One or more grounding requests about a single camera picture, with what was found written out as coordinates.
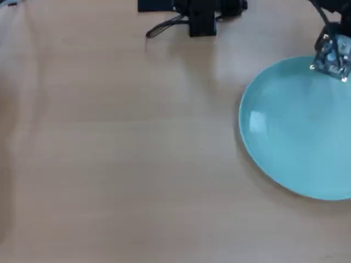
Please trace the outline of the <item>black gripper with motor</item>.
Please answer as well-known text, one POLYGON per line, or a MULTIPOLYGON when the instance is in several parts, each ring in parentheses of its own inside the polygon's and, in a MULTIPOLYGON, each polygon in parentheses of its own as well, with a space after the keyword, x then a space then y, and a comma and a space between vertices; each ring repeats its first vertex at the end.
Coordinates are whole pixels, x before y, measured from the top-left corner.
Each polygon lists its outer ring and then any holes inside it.
POLYGON ((350 75, 350 27, 338 22, 326 25, 318 36, 310 69, 346 82, 350 75))

